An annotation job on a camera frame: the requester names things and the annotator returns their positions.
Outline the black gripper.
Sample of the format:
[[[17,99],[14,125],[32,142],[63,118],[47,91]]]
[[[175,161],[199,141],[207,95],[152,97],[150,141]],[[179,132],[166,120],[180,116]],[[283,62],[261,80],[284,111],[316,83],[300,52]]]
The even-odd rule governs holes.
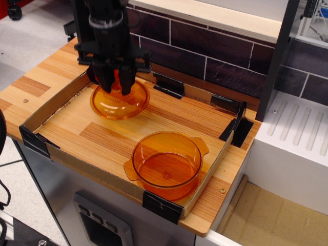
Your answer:
[[[135,83],[136,70],[140,72],[151,72],[150,64],[151,52],[141,49],[131,43],[130,27],[126,15],[121,15],[117,19],[110,19],[108,22],[88,16],[89,28],[94,36],[93,40],[75,45],[78,51],[80,64],[90,65],[91,58],[87,54],[94,54],[106,59],[115,59],[118,62],[123,60],[142,59],[144,62],[136,62],[133,66],[121,66],[119,79],[122,95],[131,93],[131,88]],[[103,90],[108,93],[112,91],[112,84],[115,82],[114,70],[106,63],[93,61],[95,78]]]

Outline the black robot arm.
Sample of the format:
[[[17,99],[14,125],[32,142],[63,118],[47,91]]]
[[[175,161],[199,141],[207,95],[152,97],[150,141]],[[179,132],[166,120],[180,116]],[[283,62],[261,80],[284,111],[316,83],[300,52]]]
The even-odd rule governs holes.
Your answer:
[[[128,95],[139,68],[151,71],[150,52],[130,37],[128,1],[73,1],[78,62],[93,69],[94,78],[110,93],[118,70],[122,95]]]

